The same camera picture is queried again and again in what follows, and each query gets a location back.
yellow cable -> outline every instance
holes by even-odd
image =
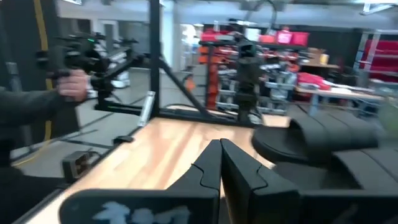
[[[40,41],[41,41],[41,49],[42,50],[48,50],[49,49],[49,43],[47,41],[47,33],[45,30],[45,24],[44,24],[44,17],[43,17],[43,11],[42,11],[42,4],[40,0],[34,0],[34,7],[35,7],[35,16],[36,16],[36,22],[37,22],[37,28],[39,29],[39,35],[40,35]],[[48,90],[52,90],[52,81],[51,79],[46,79],[45,84]],[[30,158],[20,161],[17,163],[14,163],[13,166],[20,166],[25,164],[26,162],[33,161],[37,156],[47,148],[47,146],[50,143],[51,140],[51,121],[46,121],[45,122],[45,134],[44,134],[44,144],[43,146]]]

person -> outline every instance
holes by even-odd
[[[11,92],[0,88],[0,211],[1,223],[12,223],[51,194],[62,178],[24,175],[11,164],[15,142],[7,130],[34,121],[46,121],[67,107],[86,98],[89,77],[82,70],[71,70],[58,79],[54,90]]]

hand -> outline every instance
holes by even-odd
[[[83,70],[71,70],[69,77],[58,79],[58,92],[76,102],[87,97],[87,84],[90,77]]]

black power adapter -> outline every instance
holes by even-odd
[[[61,163],[65,181],[72,184],[85,175],[91,169],[90,158],[90,151],[76,151],[65,157]]]

sleeve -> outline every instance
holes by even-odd
[[[0,87],[0,126],[45,121],[68,104],[56,90],[16,93]]]

